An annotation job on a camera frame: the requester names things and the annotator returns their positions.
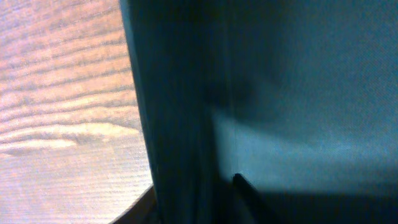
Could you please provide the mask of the black cardboard gift box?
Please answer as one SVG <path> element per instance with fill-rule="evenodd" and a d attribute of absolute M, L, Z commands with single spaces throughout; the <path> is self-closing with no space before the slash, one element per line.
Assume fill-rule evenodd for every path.
<path fill-rule="evenodd" d="M 397 222 L 397 2 L 121 1 L 161 223 Z"/>

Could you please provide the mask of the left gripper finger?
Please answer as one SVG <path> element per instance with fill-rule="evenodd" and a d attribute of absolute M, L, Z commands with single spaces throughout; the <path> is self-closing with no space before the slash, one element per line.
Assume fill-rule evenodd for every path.
<path fill-rule="evenodd" d="M 237 173 L 233 176 L 234 188 L 239 192 L 256 223 L 280 224 L 280 218 L 261 199 L 259 192 Z"/>

